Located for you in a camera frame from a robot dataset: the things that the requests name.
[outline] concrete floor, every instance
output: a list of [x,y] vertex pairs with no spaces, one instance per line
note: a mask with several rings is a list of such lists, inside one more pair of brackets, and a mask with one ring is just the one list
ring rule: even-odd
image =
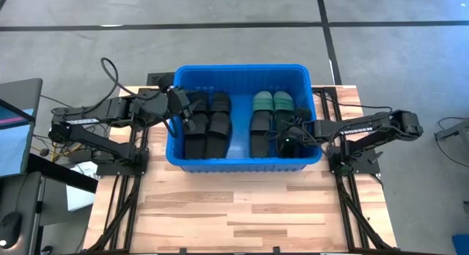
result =
[[[469,20],[469,0],[325,0],[325,6],[329,21]],[[221,21],[320,21],[320,14],[317,0],[7,0],[0,11],[0,26]],[[357,85],[363,104],[414,111],[424,126],[422,138],[385,145],[380,159],[398,246],[454,254],[451,236],[469,233],[463,209],[469,169],[446,159],[433,133],[440,118],[469,117],[469,27],[331,32],[342,83]],[[313,84],[333,83],[322,28],[0,32],[0,46],[0,82],[41,77],[44,95],[73,106],[94,103],[111,87],[102,56],[115,62],[125,85],[144,85],[147,73],[184,64],[237,63],[300,63]],[[48,132],[56,106],[41,100],[36,134]],[[457,138],[441,145],[469,163]],[[46,227],[43,244],[74,252],[87,219],[82,212]]]

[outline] wooden tabletop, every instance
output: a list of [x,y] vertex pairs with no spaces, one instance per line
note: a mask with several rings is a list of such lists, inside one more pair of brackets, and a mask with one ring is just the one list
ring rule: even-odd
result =
[[[138,91],[137,86],[130,89]],[[340,103],[360,104],[355,86],[336,89]],[[314,102],[317,118],[323,119],[316,95]],[[329,108],[333,119],[331,104]],[[340,109],[343,119],[363,115],[361,108]],[[110,139],[125,142],[129,133],[128,127],[113,128]],[[166,137],[163,124],[150,128],[151,156],[141,181],[131,253],[176,252],[179,248],[272,252],[274,246],[291,252],[347,250],[336,182],[324,156],[298,172],[191,174],[166,161]],[[367,174],[355,178],[363,215],[387,244],[396,246],[381,185]],[[84,248],[103,233],[114,179],[99,181]],[[350,217],[355,246],[359,246],[356,221],[351,213]],[[123,246],[126,222],[125,218],[120,227],[118,248]]]

